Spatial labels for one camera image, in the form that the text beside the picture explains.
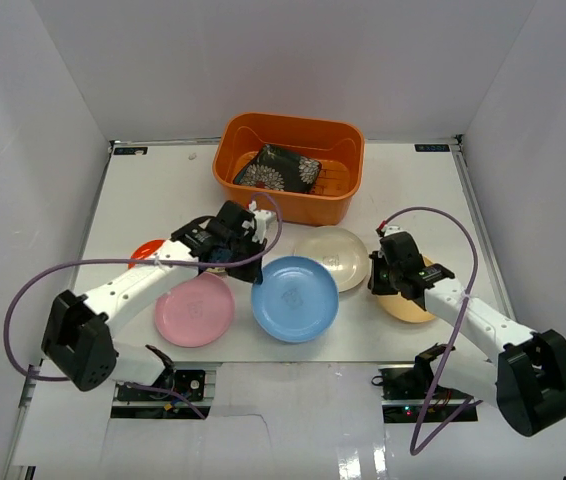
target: yellow plate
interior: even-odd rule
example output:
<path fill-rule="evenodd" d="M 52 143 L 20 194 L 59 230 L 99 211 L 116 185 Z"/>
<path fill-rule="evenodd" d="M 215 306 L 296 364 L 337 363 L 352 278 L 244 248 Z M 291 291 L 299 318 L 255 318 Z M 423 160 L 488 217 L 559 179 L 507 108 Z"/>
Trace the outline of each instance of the yellow plate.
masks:
<path fill-rule="evenodd" d="M 432 261 L 423 256 L 423 262 L 428 267 L 432 265 Z M 421 309 L 411 300 L 404 299 L 399 295 L 379 295 L 376 297 L 383 310 L 393 317 L 408 323 L 425 323 L 434 320 L 436 317 L 429 312 Z"/>

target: white table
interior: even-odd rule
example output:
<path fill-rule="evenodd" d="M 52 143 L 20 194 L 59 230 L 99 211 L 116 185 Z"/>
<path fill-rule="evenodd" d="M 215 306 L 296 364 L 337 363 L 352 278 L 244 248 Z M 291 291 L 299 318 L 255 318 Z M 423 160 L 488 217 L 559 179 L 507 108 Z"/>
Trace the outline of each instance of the white table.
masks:
<path fill-rule="evenodd" d="M 192 218 L 215 214 L 224 201 L 211 173 L 215 151 L 215 145 L 148 144 L 146 155 L 113 156 L 84 257 L 127 258 L 146 241 L 166 238 Z M 454 149 L 417 153 L 413 144 L 366 145 L 361 187 L 341 226 L 358 235 L 371 251 L 378 245 L 374 229 L 381 220 L 404 207 L 429 205 L 453 214 L 485 247 L 485 238 L 479 242 L 481 233 L 473 223 L 478 217 L 468 200 L 471 192 L 463 181 L 466 172 L 461 161 Z M 414 235 L 424 254 L 467 281 L 469 248 L 448 220 L 415 213 L 397 223 Z M 281 241 L 264 261 L 290 254 L 309 229 L 285 224 Z M 486 248 L 480 253 L 474 294 L 503 311 L 507 299 L 492 268 L 493 258 Z M 124 268 L 82 268 L 74 290 L 79 293 L 106 283 Z M 310 363 L 226 363 L 217 373 L 213 418 L 205 422 L 109 420 L 111 385 L 82 394 L 71 386 L 40 384 L 14 463 L 38 465 L 36 480 L 63 475 L 154 478 L 174 469 L 183 479 L 287 479 L 292 478 L 286 476 L 290 472 L 295 472 L 294 478 L 326 480 L 558 480 L 566 475 L 566 421 L 526 439 L 513 432 L 496 410 L 482 406 L 479 422 L 452 425 L 416 459 L 407 453 L 412 427 L 383 426 L 380 392 L 369 385 L 376 366 L 369 363 L 413 359 L 448 338 L 451 327 L 445 322 L 399 322 L 378 307 L 362 284 L 341 294 L 339 315 L 328 332 L 307 344 L 287 345 L 265 334 L 253 319 L 250 286 L 232 279 L 229 284 L 236 299 L 236 319 L 211 345 L 186 349 L 164 341 L 153 325 L 153 305 L 117 340 L 154 344 L 186 362 Z M 484 358 L 464 338 L 459 338 L 457 347 Z M 71 418 L 55 417 L 51 433 L 46 427 L 50 415 L 64 408 L 72 412 Z M 302 441 L 298 432 L 304 432 Z M 463 450 L 460 456 L 457 446 Z M 72 453 L 77 449 L 81 455 Z M 292 468 L 294 458 L 305 470 Z"/>

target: pink plate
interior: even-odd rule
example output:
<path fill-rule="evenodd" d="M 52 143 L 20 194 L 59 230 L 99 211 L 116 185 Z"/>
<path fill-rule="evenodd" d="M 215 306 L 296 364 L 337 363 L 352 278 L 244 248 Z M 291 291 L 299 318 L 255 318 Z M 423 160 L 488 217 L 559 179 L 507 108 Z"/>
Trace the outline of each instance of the pink plate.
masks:
<path fill-rule="evenodd" d="M 182 283 L 156 302 L 154 323 L 168 342 L 201 347 L 223 335 L 234 319 L 234 297 L 225 282 L 210 273 Z"/>

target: black floral pouch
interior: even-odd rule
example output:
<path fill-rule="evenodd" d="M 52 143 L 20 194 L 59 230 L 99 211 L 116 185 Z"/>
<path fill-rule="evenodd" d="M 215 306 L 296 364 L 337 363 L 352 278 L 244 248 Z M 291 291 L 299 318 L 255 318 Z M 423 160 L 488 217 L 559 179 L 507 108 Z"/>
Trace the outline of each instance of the black floral pouch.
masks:
<path fill-rule="evenodd" d="M 317 160 L 275 145 L 263 145 L 234 178 L 236 185 L 308 193 L 321 171 Z"/>

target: blue plate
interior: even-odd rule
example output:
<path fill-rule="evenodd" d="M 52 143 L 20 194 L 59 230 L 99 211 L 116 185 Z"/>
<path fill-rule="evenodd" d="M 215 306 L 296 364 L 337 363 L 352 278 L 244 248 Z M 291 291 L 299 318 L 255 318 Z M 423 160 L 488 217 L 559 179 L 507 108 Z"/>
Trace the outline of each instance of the blue plate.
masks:
<path fill-rule="evenodd" d="M 332 325 L 339 291 L 323 265 L 305 257 L 281 257 L 263 267 L 252 287 L 252 312 L 263 329 L 283 342 L 313 340 Z"/>

